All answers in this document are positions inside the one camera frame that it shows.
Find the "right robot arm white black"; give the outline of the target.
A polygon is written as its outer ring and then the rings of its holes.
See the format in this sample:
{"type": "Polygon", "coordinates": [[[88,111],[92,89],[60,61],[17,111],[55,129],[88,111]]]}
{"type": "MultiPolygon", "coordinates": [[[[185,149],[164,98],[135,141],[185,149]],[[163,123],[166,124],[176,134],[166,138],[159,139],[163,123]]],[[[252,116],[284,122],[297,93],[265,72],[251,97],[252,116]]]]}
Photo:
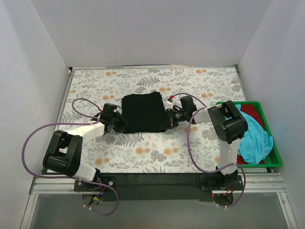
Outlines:
{"type": "Polygon", "coordinates": [[[233,181],[237,180],[238,167],[237,154],[238,148],[245,132],[248,130],[248,123],[241,115],[232,101],[227,101],[212,107],[198,109],[193,102],[194,96],[185,94],[180,99],[181,107],[172,104],[174,96],[170,96],[167,103],[171,105],[166,109],[166,118],[162,128],[171,129],[179,125],[180,122],[187,121],[186,140],[187,149],[191,162],[204,174],[214,177],[214,183],[220,189],[228,189],[233,181]],[[201,169],[195,162],[190,145],[191,125],[208,123],[213,124],[217,137],[220,139],[220,159],[216,170],[206,171],[201,169]]]}

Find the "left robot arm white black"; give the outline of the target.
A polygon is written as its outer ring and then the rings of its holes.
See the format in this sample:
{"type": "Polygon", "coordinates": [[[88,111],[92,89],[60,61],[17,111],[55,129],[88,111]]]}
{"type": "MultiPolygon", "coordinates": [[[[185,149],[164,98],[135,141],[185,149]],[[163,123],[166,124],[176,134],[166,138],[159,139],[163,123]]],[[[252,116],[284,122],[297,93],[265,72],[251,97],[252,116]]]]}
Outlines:
{"type": "Polygon", "coordinates": [[[85,181],[89,190],[101,187],[99,170],[81,162],[82,148],[90,141],[115,131],[123,132],[127,121],[117,111],[118,106],[106,103],[89,125],[64,132],[55,131],[43,159],[43,168],[85,181]]]}

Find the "black t shirt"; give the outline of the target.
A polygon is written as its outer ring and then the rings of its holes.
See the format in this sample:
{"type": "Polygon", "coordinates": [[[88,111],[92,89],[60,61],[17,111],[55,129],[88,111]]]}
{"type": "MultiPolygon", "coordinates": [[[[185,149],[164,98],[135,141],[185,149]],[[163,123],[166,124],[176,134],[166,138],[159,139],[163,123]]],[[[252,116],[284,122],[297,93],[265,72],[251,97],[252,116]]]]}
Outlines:
{"type": "Polygon", "coordinates": [[[124,134],[160,133],[171,128],[159,92],[124,96],[122,116],[128,123],[124,134]]]}

